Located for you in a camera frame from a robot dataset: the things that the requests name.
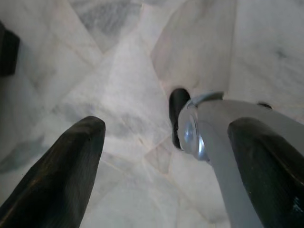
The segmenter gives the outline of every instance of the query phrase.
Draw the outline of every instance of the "black rubber tip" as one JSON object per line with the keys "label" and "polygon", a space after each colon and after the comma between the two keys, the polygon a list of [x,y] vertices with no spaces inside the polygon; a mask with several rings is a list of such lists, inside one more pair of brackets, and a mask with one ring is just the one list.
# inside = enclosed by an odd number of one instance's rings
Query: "black rubber tip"
{"label": "black rubber tip", "polygon": [[169,98],[169,118],[172,124],[172,142],[176,148],[181,149],[180,140],[177,135],[178,119],[181,110],[191,99],[190,94],[183,88],[173,90]]}

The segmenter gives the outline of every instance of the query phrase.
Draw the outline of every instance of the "marble floor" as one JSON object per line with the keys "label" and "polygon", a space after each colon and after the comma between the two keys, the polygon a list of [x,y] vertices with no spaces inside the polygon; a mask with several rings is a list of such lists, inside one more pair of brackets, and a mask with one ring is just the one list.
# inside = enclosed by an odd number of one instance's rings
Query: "marble floor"
{"label": "marble floor", "polygon": [[304,124],[302,0],[0,0],[0,204],[73,123],[106,123],[81,224],[230,227],[211,166],[174,149],[168,95],[224,91]]}

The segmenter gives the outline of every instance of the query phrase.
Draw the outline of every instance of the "black rubber cap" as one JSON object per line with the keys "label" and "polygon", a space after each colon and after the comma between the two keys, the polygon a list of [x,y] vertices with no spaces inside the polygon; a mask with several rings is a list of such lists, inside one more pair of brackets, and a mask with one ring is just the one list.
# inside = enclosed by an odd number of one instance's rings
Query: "black rubber cap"
{"label": "black rubber cap", "polygon": [[172,124],[172,142],[176,148],[181,149],[180,140],[177,136],[178,119],[181,110],[190,100],[190,94],[183,88],[175,89],[169,98],[169,118]]}

